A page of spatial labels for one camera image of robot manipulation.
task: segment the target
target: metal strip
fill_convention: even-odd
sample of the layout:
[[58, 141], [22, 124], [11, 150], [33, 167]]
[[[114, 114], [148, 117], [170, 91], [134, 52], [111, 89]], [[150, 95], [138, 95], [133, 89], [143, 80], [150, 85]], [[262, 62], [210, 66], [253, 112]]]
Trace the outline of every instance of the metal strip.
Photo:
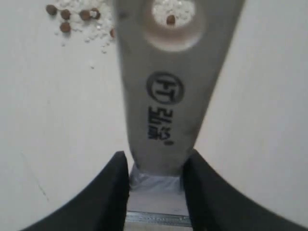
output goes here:
[[147, 223], [157, 225], [169, 225], [179, 227], [191, 227], [190, 218], [187, 216], [159, 214], [159, 213], [143, 213], [128, 211], [125, 222]]

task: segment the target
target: brown seed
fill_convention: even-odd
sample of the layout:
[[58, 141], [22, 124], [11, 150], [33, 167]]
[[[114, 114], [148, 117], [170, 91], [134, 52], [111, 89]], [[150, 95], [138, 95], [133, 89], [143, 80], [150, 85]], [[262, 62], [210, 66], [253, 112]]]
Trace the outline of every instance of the brown seed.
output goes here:
[[71, 25], [70, 25], [68, 22], [61, 23], [61, 25], [60, 25], [60, 30], [61, 30], [63, 33], [68, 33], [68, 32], [71, 31]]
[[80, 11], [79, 16], [83, 21], [87, 21], [91, 19], [90, 11], [87, 11], [87, 10]]
[[65, 9], [65, 10], [62, 10], [61, 11], [61, 17], [64, 19], [64, 20], [69, 20], [69, 18], [71, 17], [71, 13], [68, 9]]
[[101, 13], [97, 8], [92, 8], [91, 11], [96, 12], [96, 17], [94, 19], [99, 19], [101, 17]]
[[115, 38], [115, 29], [111, 29], [110, 30], [110, 36], [112, 37], [112, 38]]
[[167, 23], [167, 25], [169, 25], [169, 26], [174, 26], [174, 24], [175, 24], [175, 16], [174, 16], [173, 14], [172, 14], [172, 15], [169, 15], [169, 16], [167, 17], [166, 23]]
[[46, 11], [49, 15], [55, 16], [58, 12], [58, 9], [54, 5], [47, 5]]

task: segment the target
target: circular logo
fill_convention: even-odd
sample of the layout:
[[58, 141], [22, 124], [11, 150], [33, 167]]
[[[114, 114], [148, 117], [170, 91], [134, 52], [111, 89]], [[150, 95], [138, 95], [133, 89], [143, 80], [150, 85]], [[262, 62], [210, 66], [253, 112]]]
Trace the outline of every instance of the circular logo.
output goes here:
[[180, 79], [167, 72], [154, 72], [150, 75], [146, 88], [149, 96], [161, 104], [176, 104], [184, 95]]

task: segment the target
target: seed in hole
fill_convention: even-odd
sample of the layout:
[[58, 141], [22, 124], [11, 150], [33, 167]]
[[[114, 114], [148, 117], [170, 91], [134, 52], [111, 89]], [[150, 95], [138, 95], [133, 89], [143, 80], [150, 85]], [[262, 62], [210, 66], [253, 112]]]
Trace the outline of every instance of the seed in hole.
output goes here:
[[83, 21], [88, 21], [91, 19], [90, 11], [87, 10], [80, 11], [79, 16]]
[[71, 13], [68, 9], [65, 9], [65, 10], [62, 10], [61, 11], [61, 17], [64, 19], [64, 20], [69, 20], [69, 18], [71, 17]]
[[114, 29], [114, 28], [112, 28], [112, 29], [110, 30], [110, 36], [111, 36], [112, 38], [115, 38], [115, 29]]
[[49, 15], [55, 16], [58, 12], [58, 9], [54, 5], [47, 5], [46, 11]]
[[68, 32], [71, 31], [71, 25], [70, 25], [68, 22], [61, 23], [61, 25], [60, 25], [60, 30], [61, 30], [63, 33], [68, 33]]
[[169, 15], [166, 20], [167, 25], [174, 26], [175, 24], [175, 16], [173, 14]]
[[99, 19], [101, 17], [101, 13], [97, 8], [92, 8], [91, 11], [96, 12], [96, 16], [93, 17], [94, 19]]

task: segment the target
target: white powder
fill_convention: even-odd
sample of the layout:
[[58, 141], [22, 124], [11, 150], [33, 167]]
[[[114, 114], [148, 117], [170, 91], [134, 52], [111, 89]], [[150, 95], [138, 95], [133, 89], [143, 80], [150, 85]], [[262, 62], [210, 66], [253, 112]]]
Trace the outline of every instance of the white powder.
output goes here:
[[[115, 40], [110, 36], [110, 30], [114, 26], [111, 0], [55, 0], [54, 5], [59, 10], [68, 9], [70, 11], [71, 17], [68, 22], [71, 25], [71, 33], [82, 33], [86, 43], [100, 39], [102, 53], [107, 52], [106, 47]], [[101, 13], [100, 19], [83, 21], [79, 16], [80, 11], [92, 8], [98, 8]], [[92, 17], [96, 14], [95, 12], [90, 13]], [[163, 25], [166, 24], [166, 18], [173, 14], [176, 18], [175, 26], [181, 26], [190, 21], [194, 15], [194, 3], [193, 0], [154, 0], [152, 13], [156, 21]], [[57, 26], [65, 21], [59, 13], [56, 19]]]

